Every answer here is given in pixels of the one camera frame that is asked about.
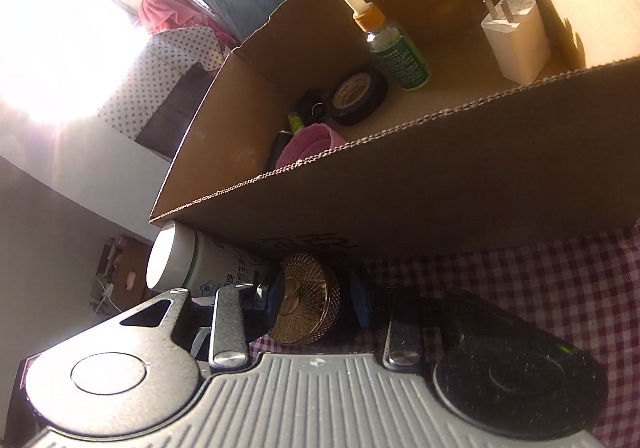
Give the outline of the gold round tin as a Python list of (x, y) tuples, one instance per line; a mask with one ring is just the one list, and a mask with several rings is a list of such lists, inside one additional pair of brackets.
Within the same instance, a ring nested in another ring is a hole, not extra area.
[(341, 289), (336, 275), (307, 253), (287, 257), (281, 267), (284, 295), (270, 338), (283, 345), (317, 342), (340, 314)]

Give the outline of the pink plastic lid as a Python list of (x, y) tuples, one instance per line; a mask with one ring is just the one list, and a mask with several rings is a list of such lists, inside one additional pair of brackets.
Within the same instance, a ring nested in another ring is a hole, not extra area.
[(276, 162), (276, 168), (293, 164), (297, 161), (316, 156), (344, 145), (345, 139), (324, 123), (314, 123), (293, 135), (284, 146)]

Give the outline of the black tape roll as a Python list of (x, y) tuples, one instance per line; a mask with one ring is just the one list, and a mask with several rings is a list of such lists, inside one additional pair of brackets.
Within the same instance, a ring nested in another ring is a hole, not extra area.
[(386, 77), (375, 69), (344, 78), (326, 102), (328, 116), (341, 126), (361, 123), (378, 110), (388, 94)]

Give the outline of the green dropper bottle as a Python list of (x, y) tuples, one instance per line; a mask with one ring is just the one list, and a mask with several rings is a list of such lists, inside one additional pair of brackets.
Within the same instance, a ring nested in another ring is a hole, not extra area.
[(403, 90), (418, 90), (431, 78), (420, 50), (382, 10), (366, 0), (344, 0), (352, 10), (352, 20), (366, 34), (371, 54), (382, 70)]

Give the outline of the white charger plug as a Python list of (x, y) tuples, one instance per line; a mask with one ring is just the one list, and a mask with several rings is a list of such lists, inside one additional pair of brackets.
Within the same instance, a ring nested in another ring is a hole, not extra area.
[(514, 83), (536, 81), (551, 57), (536, 0), (483, 0), (487, 15), (480, 27), (502, 75)]

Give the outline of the black lipstick tube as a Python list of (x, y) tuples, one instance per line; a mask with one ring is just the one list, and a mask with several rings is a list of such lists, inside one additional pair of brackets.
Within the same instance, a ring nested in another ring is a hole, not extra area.
[(288, 145), (292, 138), (293, 133), (290, 130), (280, 130), (276, 135), (270, 147), (268, 159), (264, 168), (265, 173), (271, 172), (277, 167), (277, 163), (283, 149)]

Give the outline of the black remote key fob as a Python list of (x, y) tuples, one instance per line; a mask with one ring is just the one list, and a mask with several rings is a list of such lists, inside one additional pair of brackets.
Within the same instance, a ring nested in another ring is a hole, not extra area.
[(320, 90), (307, 90), (296, 101), (294, 110), (305, 126), (323, 123), (328, 116), (326, 113), (326, 101)]

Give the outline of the white supplement bottle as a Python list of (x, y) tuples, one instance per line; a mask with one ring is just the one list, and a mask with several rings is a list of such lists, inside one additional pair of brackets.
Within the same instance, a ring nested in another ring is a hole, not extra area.
[(153, 243), (145, 280), (158, 293), (183, 288), (192, 296), (214, 296), (229, 284), (260, 283), (269, 269), (249, 252), (170, 220)]

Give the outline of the purple checkered tablecloth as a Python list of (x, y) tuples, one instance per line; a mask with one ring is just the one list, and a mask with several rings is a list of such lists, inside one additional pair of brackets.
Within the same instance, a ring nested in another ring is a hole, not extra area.
[[(555, 45), (572, 70), (639, 60), (639, 0), (540, 0)], [(610, 398), (600, 436), (639, 442), (639, 231), (620, 223), (585, 239), (440, 253), (393, 263), (385, 275), (416, 275), (427, 290), (458, 282), (552, 331), (592, 347), (606, 364)]]

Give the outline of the brown cardboard box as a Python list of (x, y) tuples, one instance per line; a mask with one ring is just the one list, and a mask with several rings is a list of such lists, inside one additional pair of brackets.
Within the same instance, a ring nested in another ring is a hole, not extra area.
[(152, 209), (247, 249), (372, 255), (521, 246), (639, 216), (639, 60), (572, 70), (536, 0), (551, 57), (501, 73), (483, 0), (370, 0), (418, 44), (431, 79), (392, 87), (345, 145), (264, 172), (307, 90), (369, 60), (343, 0), (287, 0), (227, 58)]

